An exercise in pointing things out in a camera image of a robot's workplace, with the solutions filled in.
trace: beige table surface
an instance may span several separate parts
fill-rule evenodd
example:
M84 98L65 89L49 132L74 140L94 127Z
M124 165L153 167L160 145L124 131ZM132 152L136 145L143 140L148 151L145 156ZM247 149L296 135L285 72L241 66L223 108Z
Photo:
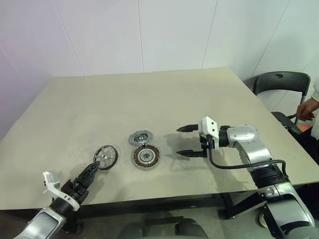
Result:
M287 162L293 184L319 181L319 167L227 68L55 78L0 143L0 209L48 206L42 172L55 170L63 184L106 144L118 149L118 162L97 173L84 204L255 189L246 169L175 154L200 149L197 132L176 129L204 116L219 125L254 125L272 155ZM128 137L143 129L160 149L151 171L131 162ZM241 164L236 149L214 155L219 164Z

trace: chair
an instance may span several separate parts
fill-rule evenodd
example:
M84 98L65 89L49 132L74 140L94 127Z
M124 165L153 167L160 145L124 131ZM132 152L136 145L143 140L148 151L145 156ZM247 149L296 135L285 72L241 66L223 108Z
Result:
M258 95L261 92L269 90L289 90L302 93L300 104L304 102L305 96L308 92L310 84L310 77L305 73L289 72L289 71L276 71L268 72L253 77L255 80L253 93ZM281 112L272 112L274 117L285 127L288 132L296 137L301 133L301 130L297 127L296 114L292 116L285 116Z

